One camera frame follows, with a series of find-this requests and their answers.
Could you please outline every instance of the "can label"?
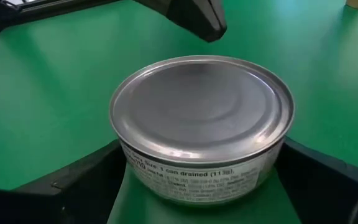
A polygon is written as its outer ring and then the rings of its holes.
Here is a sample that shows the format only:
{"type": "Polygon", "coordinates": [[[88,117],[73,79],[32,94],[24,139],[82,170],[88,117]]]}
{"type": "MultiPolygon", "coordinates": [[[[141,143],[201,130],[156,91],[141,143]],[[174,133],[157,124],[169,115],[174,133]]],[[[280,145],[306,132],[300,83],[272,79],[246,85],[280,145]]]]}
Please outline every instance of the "can label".
{"type": "Polygon", "coordinates": [[[136,176],[159,195],[188,203],[211,203],[250,192],[272,168],[282,142],[249,161],[212,169],[188,169],[152,161],[121,144],[136,176]]]}

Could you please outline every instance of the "tin can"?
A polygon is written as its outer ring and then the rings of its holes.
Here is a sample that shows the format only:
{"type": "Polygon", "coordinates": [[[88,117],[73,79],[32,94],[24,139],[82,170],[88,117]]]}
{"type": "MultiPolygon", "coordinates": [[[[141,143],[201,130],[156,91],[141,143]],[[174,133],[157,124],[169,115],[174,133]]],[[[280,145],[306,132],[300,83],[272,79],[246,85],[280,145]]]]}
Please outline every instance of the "tin can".
{"type": "Polygon", "coordinates": [[[163,198],[193,205],[228,202],[262,183],[294,111],[288,87],[272,72],[214,55],[149,65],[110,103],[136,176],[163,198]]]}

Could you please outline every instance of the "can rim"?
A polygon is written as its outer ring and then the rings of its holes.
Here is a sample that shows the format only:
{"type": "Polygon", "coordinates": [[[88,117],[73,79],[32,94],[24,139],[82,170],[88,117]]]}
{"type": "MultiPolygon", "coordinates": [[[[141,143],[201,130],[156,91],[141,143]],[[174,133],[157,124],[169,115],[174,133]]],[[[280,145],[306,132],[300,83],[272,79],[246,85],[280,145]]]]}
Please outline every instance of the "can rim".
{"type": "Polygon", "coordinates": [[[268,151],[272,146],[274,146],[277,142],[279,142],[281,139],[284,138],[284,136],[286,135],[286,133],[288,132],[288,130],[291,128],[293,120],[294,120],[294,115],[295,115],[295,101],[293,98],[293,95],[289,89],[289,87],[287,86],[287,84],[280,78],[278,77],[276,74],[274,74],[273,72],[271,72],[269,69],[257,65],[255,63],[243,60],[243,59],[239,59],[239,58],[234,58],[234,57],[227,57],[227,56],[220,56],[220,55],[189,55],[189,56],[183,56],[183,57],[175,57],[175,58],[170,58],[170,59],[166,59],[166,60],[162,60],[159,62],[155,62],[151,65],[148,65],[144,68],[141,68],[140,70],[134,72],[132,75],[128,76],[115,90],[115,92],[113,93],[113,95],[111,96],[110,99],[110,104],[109,104],[109,120],[110,120],[110,124],[113,128],[113,130],[116,132],[116,134],[118,135],[119,139],[121,139],[122,141],[124,141],[128,146],[130,146],[132,149],[135,149],[138,152],[141,152],[143,155],[152,158],[152,159],[157,159],[160,162],[164,162],[164,163],[169,163],[169,164],[183,164],[184,166],[197,166],[197,165],[206,165],[206,164],[210,164],[210,165],[218,165],[218,164],[232,164],[232,163],[237,163],[237,162],[242,162],[242,161],[246,161],[250,158],[253,158],[255,156],[261,155],[263,154],[265,151],[268,151]],[[281,133],[279,135],[276,136],[276,138],[271,141],[270,143],[266,144],[264,147],[262,147],[261,149],[259,149],[258,151],[254,151],[252,153],[248,153],[248,154],[244,154],[241,157],[237,157],[237,158],[233,158],[233,159],[226,159],[226,160],[221,160],[221,161],[176,161],[174,159],[169,159],[169,158],[164,158],[164,157],[159,157],[159,156],[155,156],[152,155],[148,152],[142,151],[136,147],[134,147],[130,141],[128,141],[115,127],[114,125],[114,121],[113,121],[113,109],[114,109],[114,104],[116,102],[116,100],[119,98],[120,94],[122,93],[123,89],[125,89],[126,86],[128,86],[131,82],[133,82],[136,78],[141,77],[142,74],[144,74],[144,72],[146,72],[147,70],[156,70],[160,67],[165,67],[167,65],[173,65],[175,63],[181,63],[185,60],[198,60],[198,61],[211,61],[211,60],[215,60],[215,61],[220,61],[220,62],[225,62],[225,63],[230,63],[233,65],[247,65],[247,66],[251,66],[253,68],[257,68],[259,70],[263,70],[265,73],[268,73],[269,77],[272,78],[272,81],[274,82],[274,84],[277,84],[279,86],[281,86],[283,92],[285,93],[285,96],[288,98],[288,107],[290,108],[289,111],[291,111],[290,115],[288,116],[287,122],[285,124],[285,128],[283,128],[283,130],[281,131],[281,133]]]}

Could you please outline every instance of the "green surface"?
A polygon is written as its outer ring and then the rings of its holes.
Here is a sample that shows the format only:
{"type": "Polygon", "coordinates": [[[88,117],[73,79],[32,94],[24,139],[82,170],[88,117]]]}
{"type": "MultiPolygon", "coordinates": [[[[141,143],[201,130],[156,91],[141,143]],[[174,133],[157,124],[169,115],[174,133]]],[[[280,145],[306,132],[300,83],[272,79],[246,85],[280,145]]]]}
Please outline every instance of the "green surface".
{"type": "MultiPolygon", "coordinates": [[[[224,8],[227,33],[212,44],[131,1],[4,30],[0,188],[22,185],[106,145],[115,138],[108,106],[118,84],[150,63],[193,54],[243,58],[275,72],[296,101],[289,136],[358,166],[358,11],[343,0],[226,0],[224,8]]],[[[275,223],[281,211],[282,219],[296,220],[277,176],[263,187],[266,193],[224,215],[243,223],[236,219],[241,214],[261,221],[272,214],[275,223]]],[[[162,222],[159,216],[171,223],[218,221],[165,207],[144,190],[126,175],[112,213],[120,220],[137,216],[140,223],[162,222]],[[180,218],[184,214],[188,220],[180,218]]]]}

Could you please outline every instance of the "silver lid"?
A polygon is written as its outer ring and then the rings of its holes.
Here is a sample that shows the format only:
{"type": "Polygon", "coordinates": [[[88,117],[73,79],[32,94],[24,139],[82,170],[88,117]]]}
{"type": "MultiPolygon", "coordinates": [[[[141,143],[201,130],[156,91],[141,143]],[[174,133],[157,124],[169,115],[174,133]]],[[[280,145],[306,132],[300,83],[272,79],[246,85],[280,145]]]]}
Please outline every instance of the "silver lid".
{"type": "Polygon", "coordinates": [[[116,90],[111,124],[130,146],[185,164],[245,159],[291,125],[294,103],[272,72],[244,60],[197,55],[135,72],[116,90]]]}

